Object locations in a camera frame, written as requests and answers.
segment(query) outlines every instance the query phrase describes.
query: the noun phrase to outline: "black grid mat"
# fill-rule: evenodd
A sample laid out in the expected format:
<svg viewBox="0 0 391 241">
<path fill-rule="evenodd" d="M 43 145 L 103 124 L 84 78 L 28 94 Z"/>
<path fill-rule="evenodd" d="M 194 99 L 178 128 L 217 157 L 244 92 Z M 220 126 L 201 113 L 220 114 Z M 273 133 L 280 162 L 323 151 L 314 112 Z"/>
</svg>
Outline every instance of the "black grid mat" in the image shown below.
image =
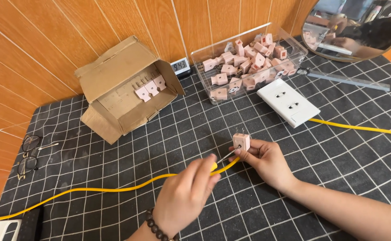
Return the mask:
<svg viewBox="0 0 391 241">
<path fill-rule="evenodd" d="M 391 63 L 380 56 L 340 63 L 309 54 L 302 66 L 391 85 Z M 317 118 L 391 129 L 391 91 L 359 88 L 295 75 L 286 82 L 321 110 Z M 147 125 L 109 145 L 80 122 L 83 96 L 40 107 L 28 134 L 44 136 L 40 167 L 26 180 L 13 167 L 0 198 L 0 216 L 21 211 L 77 187 L 131 187 L 178 173 L 209 153 L 224 156 L 236 128 L 276 141 L 303 181 L 391 204 L 391 135 L 307 122 L 292 129 L 253 91 L 212 105 L 196 75 L 181 81 L 179 96 Z M 22 153 L 16 159 L 20 161 Z M 164 180 L 125 193 L 74 192 L 45 205 L 43 240 L 124 240 L 155 204 Z M 284 197 L 237 163 L 222 178 L 182 240 L 350 240 L 347 233 Z"/>
</svg>

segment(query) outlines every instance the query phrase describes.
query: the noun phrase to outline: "eyeglasses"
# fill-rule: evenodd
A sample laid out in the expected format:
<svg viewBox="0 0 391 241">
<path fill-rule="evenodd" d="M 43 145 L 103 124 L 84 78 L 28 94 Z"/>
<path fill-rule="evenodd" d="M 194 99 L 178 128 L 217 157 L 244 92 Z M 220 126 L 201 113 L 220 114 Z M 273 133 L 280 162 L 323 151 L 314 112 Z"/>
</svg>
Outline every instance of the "eyeglasses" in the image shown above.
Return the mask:
<svg viewBox="0 0 391 241">
<path fill-rule="evenodd" d="M 35 156 L 29 156 L 29 152 L 36 149 L 41 143 L 42 137 L 37 135 L 31 135 L 26 137 L 22 143 L 23 159 L 17 166 L 17 178 L 25 179 L 26 174 L 38 170 L 38 159 Z"/>
</svg>

